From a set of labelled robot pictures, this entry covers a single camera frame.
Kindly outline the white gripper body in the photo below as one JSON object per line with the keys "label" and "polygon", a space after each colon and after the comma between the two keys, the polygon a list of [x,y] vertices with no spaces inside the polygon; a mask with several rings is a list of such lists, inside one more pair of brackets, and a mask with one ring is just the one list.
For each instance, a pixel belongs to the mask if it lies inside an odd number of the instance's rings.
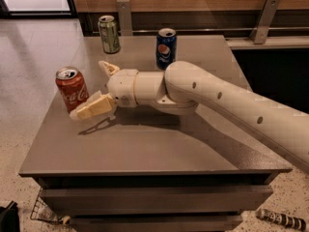
{"label": "white gripper body", "polygon": [[107,82],[107,89],[119,107],[136,107],[134,95],[138,70],[124,69],[114,73]]}

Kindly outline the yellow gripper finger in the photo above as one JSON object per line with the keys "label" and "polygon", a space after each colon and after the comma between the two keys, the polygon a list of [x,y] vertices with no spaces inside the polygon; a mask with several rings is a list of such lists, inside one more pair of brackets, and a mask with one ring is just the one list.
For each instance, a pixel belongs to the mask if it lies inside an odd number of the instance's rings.
{"label": "yellow gripper finger", "polygon": [[98,65],[108,78],[110,78],[112,75],[114,75],[120,70],[118,66],[108,63],[106,61],[99,61]]}
{"label": "yellow gripper finger", "polygon": [[71,113],[72,120],[86,120],[101,114],[111,112],[116,104],[110,94],[95,92],[85,102],[81,103]]}

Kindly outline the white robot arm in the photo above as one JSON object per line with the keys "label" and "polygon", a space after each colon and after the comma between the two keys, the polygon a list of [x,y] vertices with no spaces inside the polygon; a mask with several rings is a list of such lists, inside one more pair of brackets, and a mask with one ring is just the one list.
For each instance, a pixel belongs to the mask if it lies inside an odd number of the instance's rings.
{"label": "white robot arm", "polygon": [[71,113],[86,120],[118,107],[147,105],[173,115],[207,106],[247,131],[302,171],[309,170],[309,114],[225,81],[204,69],[176,61],[164,72],[119,69],[101,61],[106,94],[95,92]]}

